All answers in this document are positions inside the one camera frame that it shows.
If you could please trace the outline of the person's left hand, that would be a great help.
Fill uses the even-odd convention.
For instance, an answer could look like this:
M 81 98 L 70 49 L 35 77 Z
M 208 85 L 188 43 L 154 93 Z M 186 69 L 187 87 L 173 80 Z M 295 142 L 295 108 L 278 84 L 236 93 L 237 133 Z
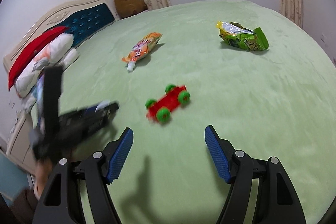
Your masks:
M 34 195 L 40 199 L 54 165 L 50 159 L 39 160 L 35 169 Z

